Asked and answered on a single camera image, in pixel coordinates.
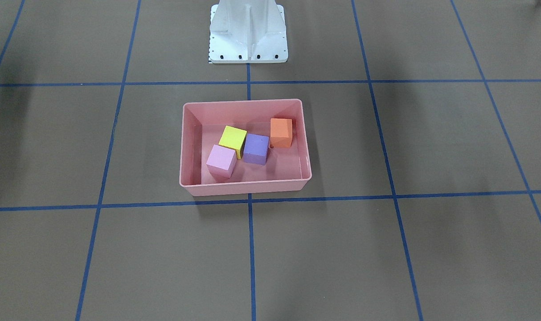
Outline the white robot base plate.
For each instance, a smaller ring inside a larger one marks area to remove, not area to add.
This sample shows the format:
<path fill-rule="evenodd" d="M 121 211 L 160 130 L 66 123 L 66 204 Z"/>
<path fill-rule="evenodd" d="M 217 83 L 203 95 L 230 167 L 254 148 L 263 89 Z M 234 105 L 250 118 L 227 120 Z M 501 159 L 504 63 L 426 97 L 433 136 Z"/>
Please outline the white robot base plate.
<path fill-rule="evenodd" d="M 211 6 L 208 61 L 266 64 L 288 61 L 285 10 L 274 0 L 220 0 Z"/>

